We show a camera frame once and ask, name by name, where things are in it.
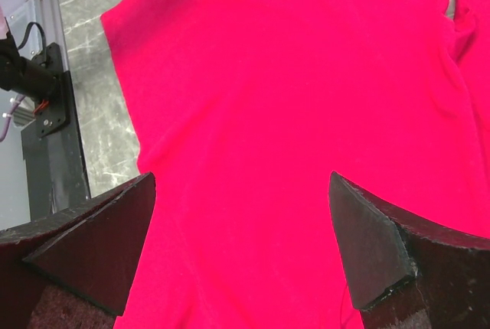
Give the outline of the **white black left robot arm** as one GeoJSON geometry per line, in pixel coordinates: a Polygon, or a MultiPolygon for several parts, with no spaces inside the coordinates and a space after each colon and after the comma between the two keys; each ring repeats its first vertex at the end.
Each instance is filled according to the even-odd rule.
{"type": "Polygon", "coordinates": [[[1,89],[38,101],[50,99],[59,87],[55,75],[22,57],[10,33],[1,39],[1,89]]]}

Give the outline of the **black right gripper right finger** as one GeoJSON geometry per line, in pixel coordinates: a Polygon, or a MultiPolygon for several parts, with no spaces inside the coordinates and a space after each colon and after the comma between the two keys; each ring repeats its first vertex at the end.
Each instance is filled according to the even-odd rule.
{"type": "Polygon", "coordinates": [[[390,204],[334,172],[329,205],[366,328],[487,328],[489,241],[390,204]]]}

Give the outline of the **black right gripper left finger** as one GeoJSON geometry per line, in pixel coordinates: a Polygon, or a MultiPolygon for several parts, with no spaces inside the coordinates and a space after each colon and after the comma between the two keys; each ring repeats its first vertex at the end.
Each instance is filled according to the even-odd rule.
{"type": "Polygon", "coordinates": [[[112,328],[122,316],[155,206],[131,181],[1,232],[3,328],[112,328]]]}

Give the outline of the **red t shirt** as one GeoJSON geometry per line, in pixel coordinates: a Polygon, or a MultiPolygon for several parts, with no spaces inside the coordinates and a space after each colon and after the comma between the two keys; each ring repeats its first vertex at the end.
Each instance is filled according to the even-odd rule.
{"type": "Polygon", "coordinates": [[[489,0],[122,0],[156,202],[118,328],[360,328],[332,172],[489,235],[489,0]]]}

